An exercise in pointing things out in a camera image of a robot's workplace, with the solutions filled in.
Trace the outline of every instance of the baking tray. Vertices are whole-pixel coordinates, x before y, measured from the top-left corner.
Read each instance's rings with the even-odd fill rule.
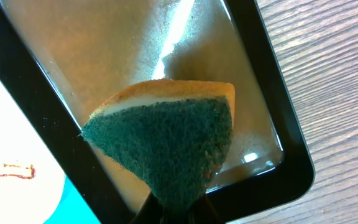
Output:
[[[226,1],[283,149],[274,169],[208,192],[220,217],[231,221],[301,197],[313,165],[255,1]],[[0,8],[0,80],[102,223],[134,217],[106,175],[65,102]],[[54,123],[45,123],[45,118]]]

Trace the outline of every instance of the black tray rim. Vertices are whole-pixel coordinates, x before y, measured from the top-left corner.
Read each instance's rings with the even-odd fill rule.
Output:
[[[226,4],[284,148],[283,161],[274,170],[208,193],[220,217],[229,222],[302,197],[313,185],[315,171],[256,1]],[[78,137],[75,120],[1,8],[0,81],[99,221],[130,222],[135,214],[89,144]]]

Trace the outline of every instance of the wooden table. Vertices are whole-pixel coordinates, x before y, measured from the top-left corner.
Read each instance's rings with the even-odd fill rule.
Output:
[[[358,223],[358,0],[258,4],[316,179],[296,202],[236,223]]]

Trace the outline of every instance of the scrub sponge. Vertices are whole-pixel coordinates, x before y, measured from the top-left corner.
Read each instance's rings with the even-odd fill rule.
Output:
[[[114,95],[82,136],[142,179],[166,211],[180,214],[221,169],[233,115],[229,83],[154,80]]]

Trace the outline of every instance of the gray wooden surface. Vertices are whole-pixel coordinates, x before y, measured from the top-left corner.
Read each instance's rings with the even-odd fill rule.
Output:
[[[296,202],[238,223],[358,223],[358,0],[258,3],[316,179]]]

